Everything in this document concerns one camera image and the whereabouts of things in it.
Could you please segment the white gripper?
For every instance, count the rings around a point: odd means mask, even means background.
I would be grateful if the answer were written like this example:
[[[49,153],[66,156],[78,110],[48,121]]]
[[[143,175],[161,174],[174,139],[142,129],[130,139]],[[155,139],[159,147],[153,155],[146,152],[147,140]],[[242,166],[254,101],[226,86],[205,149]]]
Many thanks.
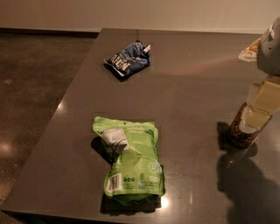
[[[280,17],[269,26],[261,38],[241,51],[239,60],[257,61],[257,66],[268,76],[254,82],[249,90],[247,105],[241,112],[241,131],[252,134],[264,127],[280,109]]]

